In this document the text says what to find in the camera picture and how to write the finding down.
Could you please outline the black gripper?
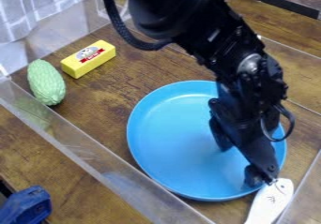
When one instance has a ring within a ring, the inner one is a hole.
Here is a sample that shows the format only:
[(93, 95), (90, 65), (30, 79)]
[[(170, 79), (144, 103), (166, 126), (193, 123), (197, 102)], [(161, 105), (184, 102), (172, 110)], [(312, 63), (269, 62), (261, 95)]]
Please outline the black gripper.
[[(235, 122), (228, 118), (229, 111), (219, 100), (211, 100), (211, 132), (223, 152), (236, 147), (251, 165), (245, 169), (245, 184), (259, 187), (271, 185), (279, 176), (280, 166), (272, 142), (284, 141), (295, 128), (295, 116), (283, 105), (275, 105), (269, 114), (261, 114), (257, 119)], [(279, 127), (280, 115), (291, 121), (289, 130), (283, 138), (275, 138), (272, 133)]]

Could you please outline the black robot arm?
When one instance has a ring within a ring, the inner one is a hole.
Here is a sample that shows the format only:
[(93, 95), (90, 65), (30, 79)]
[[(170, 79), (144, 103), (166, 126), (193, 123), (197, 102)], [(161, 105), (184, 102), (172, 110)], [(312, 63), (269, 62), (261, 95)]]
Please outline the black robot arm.
[(273, 183), (280, 173), (272, 144), (280, 117), (293, 118), (283, 68), (227, 0), (130, 0), (141, 32), (170, 39), (217, 77), (209, 101), (211, 131), (221, 150), (237, 148), (251, 165), (247, 183)]

